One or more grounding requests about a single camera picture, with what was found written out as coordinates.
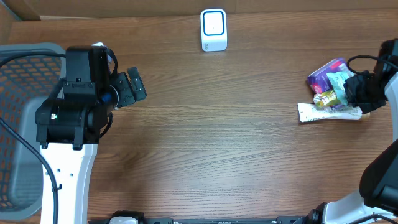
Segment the teal snack packet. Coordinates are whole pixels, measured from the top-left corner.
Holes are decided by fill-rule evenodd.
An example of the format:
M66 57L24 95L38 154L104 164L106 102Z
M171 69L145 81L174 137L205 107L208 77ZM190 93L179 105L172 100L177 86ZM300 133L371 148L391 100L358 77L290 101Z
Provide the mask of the teal snack packet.
M326 75L333 86L333 91L342 105L348 105L348 97L345 93L344 84L346 80L353 77L354 73L351 72L345 63L338 66L337 72L328 72Z

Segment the green juice pouch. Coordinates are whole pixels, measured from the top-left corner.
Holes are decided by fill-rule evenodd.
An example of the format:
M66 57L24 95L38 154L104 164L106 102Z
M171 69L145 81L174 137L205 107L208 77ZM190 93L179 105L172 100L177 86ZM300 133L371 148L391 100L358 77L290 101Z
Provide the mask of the green juice pouch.
M334 90L328 90L323 93L315 94L313 101L319 108L335 106L341 103Z

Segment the red purple snack packet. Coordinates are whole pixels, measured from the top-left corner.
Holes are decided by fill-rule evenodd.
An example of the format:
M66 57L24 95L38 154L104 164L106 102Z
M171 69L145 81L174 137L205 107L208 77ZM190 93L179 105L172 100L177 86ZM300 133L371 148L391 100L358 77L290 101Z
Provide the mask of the red purple snack packet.
M310 88L315 94L323 93L328 90L333 90L333 86L331 85L327 73L328 72L337 72L339 70L338 66L342 63L345 63L343 58L335 58L328 62L326 65L322 66L318 70L315 70L311 73L307 78L307 83L310 85ZM331 108L342 108L343 106L341 103L335 106L327 106Z

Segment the white tube with gold cap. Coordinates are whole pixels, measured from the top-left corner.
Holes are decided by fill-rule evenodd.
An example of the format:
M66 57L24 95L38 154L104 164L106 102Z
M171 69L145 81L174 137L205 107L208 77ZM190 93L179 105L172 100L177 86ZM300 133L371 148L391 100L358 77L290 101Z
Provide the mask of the white tube with gold cap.
M298 103L299 118L302 123L323 119L353 120L370 118L370 113L363 114L360 107L343 106L342 108L319 108L315 104Z

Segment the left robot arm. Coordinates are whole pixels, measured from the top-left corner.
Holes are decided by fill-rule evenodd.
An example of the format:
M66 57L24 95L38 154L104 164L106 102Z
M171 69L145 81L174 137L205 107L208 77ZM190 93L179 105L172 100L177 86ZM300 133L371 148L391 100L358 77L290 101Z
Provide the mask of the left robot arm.
M69 47L65 77L35 112L43 167L41 223L87 223L90 176L113 110L147 96L136 67L111 68L105 46Z

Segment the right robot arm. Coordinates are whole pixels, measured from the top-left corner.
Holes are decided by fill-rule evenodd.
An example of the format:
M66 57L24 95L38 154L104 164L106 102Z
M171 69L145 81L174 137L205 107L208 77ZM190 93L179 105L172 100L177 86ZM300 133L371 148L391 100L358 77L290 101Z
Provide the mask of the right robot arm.
M364 170L357 191L320 204L296 223L397 223L397 40L383 42L374 60L373 72L352 70L343 90L360 114L390 105L392 144Z

